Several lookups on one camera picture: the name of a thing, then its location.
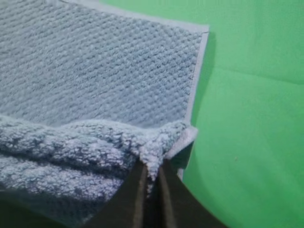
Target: light blue towel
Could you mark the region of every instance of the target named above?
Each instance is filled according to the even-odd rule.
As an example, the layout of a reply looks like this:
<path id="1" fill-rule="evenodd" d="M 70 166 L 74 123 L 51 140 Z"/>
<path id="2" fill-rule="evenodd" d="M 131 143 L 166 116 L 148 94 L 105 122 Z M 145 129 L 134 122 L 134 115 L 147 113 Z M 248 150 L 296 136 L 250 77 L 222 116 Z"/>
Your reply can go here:
<path id="1" fill-rule="evenodd" d="M 0 196 L 76 227 L 137 158 L 154 180 L 195 138 L 207 34 L 97 2 L 0 0 Z"/>

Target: terry cloth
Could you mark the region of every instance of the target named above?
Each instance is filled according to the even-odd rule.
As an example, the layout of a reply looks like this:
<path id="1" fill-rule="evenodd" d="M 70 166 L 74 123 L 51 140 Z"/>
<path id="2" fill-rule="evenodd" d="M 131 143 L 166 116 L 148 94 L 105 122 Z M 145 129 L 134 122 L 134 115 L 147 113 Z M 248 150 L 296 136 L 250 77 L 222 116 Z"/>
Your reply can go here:
<path id="1" fill-rule="evenodd" d="M 69 227 L 137 158 L 154 180 L 191 143 L 208 27 L 93 1 L 0 1 L 0 186 Z"/>

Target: green screen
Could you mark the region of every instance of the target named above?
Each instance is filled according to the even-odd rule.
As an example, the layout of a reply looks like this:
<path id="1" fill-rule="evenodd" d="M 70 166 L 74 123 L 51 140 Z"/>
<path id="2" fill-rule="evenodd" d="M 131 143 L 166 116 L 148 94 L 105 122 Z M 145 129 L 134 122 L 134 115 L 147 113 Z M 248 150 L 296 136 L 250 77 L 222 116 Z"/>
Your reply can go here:
<path id="1" fill-rule="evenodd" d="M 304 228 L 304 1 L 104 0 L 210 25 L 184 182 L 233 228 Z"/>

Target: towel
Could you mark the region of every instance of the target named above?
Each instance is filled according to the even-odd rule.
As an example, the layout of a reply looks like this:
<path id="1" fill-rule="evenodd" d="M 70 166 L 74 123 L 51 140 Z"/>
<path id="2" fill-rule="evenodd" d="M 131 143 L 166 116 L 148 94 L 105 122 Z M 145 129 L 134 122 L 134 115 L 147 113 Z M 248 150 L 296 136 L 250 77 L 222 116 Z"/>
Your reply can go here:
<path id="1" fill-rule="evenodd" d="M 77 227 L 136 159 L 191 143 L 208 27 L 94 1 L 0 1 L 0 189 Z"/>

